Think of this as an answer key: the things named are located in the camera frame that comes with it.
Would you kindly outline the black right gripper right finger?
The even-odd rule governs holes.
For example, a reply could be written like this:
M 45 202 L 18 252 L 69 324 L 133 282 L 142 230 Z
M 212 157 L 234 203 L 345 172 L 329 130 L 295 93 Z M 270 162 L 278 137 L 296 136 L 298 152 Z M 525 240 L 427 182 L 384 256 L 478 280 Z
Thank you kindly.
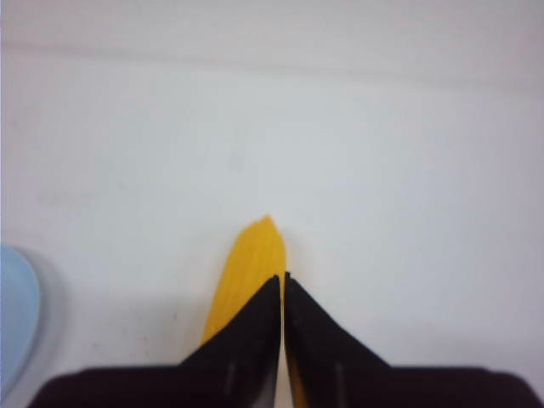
M 390 365 L 290 275 L 284 343 L 296 407 L 541 407 L 521 377 L 478 367 Z

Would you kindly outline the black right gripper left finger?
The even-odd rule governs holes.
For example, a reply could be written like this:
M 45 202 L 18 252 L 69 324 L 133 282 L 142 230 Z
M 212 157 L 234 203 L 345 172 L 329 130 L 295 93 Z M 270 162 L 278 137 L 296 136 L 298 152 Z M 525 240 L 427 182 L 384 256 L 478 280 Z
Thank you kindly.
M 281 344 L 280 279 L 268 279 L 178 365 L 102 367 L 58 376 L 32 407 L 272 407 Z

